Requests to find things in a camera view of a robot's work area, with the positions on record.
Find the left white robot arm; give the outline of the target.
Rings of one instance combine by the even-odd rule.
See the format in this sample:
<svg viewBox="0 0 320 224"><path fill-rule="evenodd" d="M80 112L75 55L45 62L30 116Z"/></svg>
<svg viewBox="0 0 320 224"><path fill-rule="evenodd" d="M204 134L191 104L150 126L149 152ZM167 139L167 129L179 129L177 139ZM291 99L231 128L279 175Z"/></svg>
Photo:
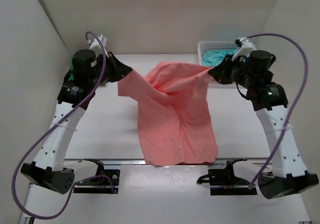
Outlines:
<svg viewBox="0 0 320 224"><path fill-rule="evenodd" d="M89 49L77 51L57 97L51 123L53 130L44 138L33 161L24 163L20 172L33 184L60 194L66 194L73 184L90 177L102 181L101 161L86 158L66 166L66 152L80 119L95 96L95 86L118 82L131 71L132 68L120 62L112 52L103 56Z"/></svg>

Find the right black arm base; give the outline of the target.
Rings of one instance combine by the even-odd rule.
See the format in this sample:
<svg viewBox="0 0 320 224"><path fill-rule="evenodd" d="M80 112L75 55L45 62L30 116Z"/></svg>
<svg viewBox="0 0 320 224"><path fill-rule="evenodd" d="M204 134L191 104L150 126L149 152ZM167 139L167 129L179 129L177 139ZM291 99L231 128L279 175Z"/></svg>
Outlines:
<svg viewBox="0 0 320 224"><path fill-rule="evenodd" d="M255 196L256 188L248 189L249 178L240 178L235 175L234 164L248 163L247 159L238 158L228 160L222 169L211 168L208 174L200 176L198 185L209 184L211 196Z"/></svg>

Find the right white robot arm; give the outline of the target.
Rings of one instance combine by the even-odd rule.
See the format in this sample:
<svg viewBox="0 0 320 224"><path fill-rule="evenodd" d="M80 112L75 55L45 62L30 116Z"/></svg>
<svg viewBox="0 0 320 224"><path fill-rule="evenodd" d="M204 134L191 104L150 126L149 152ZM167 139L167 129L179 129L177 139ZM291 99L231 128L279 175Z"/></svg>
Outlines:
<svg viewBox="0 0 320 224"><path fill-rule="evenodd" d="M249 188L258 188L266 199L300 194L319 184L315 173L309 173L298 151L292 126L289 122L290 106L284 88L272 81L269 70L275 55L264 50L254 50L249 55L233 59L226 55L222 63L208 71L221 85L235 83L244 87L241 96L252 103L270 150L270 157L262 167L244 159L227 162L230 179L249 181Z"/></svg>

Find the pink t-shirt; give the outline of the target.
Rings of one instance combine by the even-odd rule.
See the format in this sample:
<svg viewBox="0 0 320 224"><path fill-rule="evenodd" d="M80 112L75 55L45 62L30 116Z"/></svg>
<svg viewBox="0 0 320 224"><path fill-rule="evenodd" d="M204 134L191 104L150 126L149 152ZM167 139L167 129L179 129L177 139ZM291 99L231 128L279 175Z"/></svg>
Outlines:
<svg viewBox="0 0 320 224"><path fill-rule="evenodd" d="M207 101L210 68L160 62L147 75L132 70L118 96L137 102L137 132L147 165L213 163L218 146Z"/></svg>

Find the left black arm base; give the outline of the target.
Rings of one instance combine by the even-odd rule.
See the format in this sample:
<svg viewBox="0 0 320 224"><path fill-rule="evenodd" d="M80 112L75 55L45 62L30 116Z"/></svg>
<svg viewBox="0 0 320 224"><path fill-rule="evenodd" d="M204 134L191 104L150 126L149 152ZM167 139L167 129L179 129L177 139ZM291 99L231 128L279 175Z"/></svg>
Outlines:
<svg viewBox="0 0 320 224"><path fill-rule="evenodd" d="M86 158L85 161L97 166L94 178L78 182L73 193L75 194L118 194L120 183L120 169L108 169L102 161Z"/></svg>

